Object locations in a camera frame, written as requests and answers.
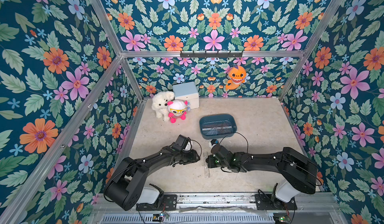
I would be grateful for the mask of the clear protractor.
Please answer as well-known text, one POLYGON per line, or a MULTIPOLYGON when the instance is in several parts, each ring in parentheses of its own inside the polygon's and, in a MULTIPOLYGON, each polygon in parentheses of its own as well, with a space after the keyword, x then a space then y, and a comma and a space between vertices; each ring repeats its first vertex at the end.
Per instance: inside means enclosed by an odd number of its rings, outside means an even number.
POLYGON ((213 127, 210 128, 209 131, 207 132, 207 135, 219 135, 221 133, 221 128, 220 127, 213 127))

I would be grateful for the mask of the teal plastic storage box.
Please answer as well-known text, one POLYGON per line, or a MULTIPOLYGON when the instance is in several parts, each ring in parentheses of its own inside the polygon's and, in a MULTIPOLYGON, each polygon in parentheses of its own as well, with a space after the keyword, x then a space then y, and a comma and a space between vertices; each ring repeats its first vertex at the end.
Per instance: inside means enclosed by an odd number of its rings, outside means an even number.
POLYGON ((237 132, 237 124, 229 114, 204 116, 199 120, 201 135, 204 139, 231 137, 237 132))

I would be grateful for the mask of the clear short ruler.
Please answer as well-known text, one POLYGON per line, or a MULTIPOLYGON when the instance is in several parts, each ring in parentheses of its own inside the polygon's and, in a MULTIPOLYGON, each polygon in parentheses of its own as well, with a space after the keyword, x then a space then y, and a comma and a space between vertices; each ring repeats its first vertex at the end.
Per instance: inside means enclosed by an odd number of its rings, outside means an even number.
POLYGON ((207 164, 207 158, 209 157, 209 155, 210 154, 208 152, 204 152, 203 154, 204 174, 206 179, 210 178, 210 169, 208 168, 207 164))

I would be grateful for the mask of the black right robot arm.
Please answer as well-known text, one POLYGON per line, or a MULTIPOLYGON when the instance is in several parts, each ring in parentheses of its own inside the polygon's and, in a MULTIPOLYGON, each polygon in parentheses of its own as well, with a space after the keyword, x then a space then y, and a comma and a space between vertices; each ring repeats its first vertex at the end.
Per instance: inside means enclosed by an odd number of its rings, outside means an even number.
POLYGON ((284 180, 274 188, 274 198, 284 203, 298 194, 316 193, 317 164, 290 147, 270 154, 251 154, 232 153, 217 144, 206 158, 206 163, 209 169, 228 169, 233 173, 263 171, 281 174, 284 180))

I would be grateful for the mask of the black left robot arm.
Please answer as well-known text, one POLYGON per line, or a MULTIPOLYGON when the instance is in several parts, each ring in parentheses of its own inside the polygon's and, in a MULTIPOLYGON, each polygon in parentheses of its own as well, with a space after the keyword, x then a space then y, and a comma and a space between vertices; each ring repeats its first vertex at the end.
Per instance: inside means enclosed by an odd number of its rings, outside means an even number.
POLYGON ((159 152, 144 158, 126 157, 107 182, 104 196, 128 211, 138 202, 146 180, 152 173, 163 167, 187 165, 199 160, 199 154, 194 149, 177 150, 171 146, 165 146, 159 152))

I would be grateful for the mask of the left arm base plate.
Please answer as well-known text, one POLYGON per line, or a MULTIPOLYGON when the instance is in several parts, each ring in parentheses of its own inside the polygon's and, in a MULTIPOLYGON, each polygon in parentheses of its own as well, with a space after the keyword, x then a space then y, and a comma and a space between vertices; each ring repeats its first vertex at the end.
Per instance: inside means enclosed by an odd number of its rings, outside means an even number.
POLYGON ((160 195, 154 204, 136 204, 137 211, 174 211, 177 209, 177 195, 160 195))

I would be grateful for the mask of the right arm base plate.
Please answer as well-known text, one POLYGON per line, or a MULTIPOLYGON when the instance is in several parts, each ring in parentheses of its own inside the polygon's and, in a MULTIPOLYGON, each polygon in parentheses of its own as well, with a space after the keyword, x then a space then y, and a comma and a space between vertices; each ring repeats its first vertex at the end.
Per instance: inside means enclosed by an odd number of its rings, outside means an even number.
POLYGON ((271 194, 255 194, 255 203, 257 209, 261 211, 296 211, 298 209, 295 199, 284 203, 272 198, 271 194))

